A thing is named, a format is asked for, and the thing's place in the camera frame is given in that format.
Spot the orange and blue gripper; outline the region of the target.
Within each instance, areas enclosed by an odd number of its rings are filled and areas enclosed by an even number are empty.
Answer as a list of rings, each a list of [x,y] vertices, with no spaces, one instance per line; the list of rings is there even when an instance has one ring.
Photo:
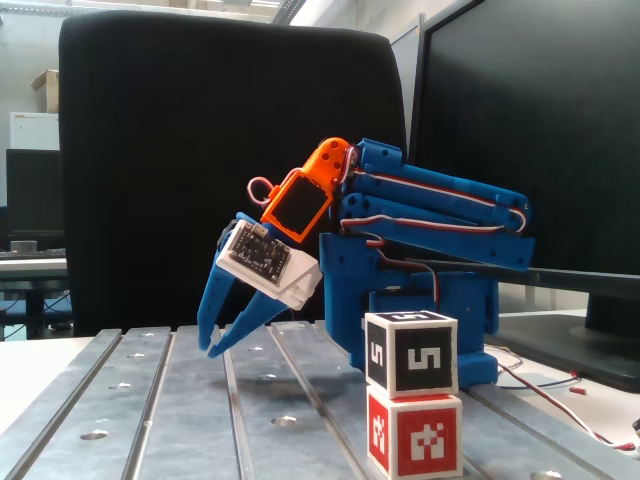
[[[317,250],[319,234],[326,229],[324,218],[347,175],[349,148],[346,140],[331,137],[322,141],[304,165],[292,169],[279,184],[263,176],[249,180],[247,194],[254,204],[263,208],[260,222],[290,245]],[[217,318],[234,281],[230,273],[212,265],[197,312],[201,350],[210,348]],[[224,354],[289,309],[282,301],[256,292],[207,356],[215,358]]]

